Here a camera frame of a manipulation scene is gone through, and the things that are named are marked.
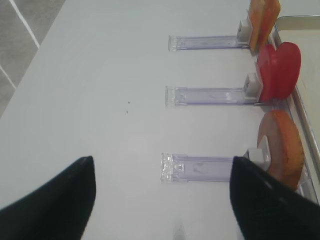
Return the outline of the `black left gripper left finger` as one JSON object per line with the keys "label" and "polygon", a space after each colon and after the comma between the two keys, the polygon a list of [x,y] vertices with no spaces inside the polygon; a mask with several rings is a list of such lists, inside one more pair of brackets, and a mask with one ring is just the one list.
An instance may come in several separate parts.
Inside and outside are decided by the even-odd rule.
{"label": "black left gripper left finger", "polygon": [[2,240],[79,240],[96,199],[92,156],[81,157],[50,181],[0,211]]}

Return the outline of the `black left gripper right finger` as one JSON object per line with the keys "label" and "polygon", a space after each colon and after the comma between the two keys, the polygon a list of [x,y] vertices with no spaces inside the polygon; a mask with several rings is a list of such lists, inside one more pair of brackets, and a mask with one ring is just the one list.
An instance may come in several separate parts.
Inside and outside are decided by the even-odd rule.
{"label": "black left gripper right finger", "polygon": [[245,157],[233,158],[229,196],[246,240],[318,240],[320,207]]}

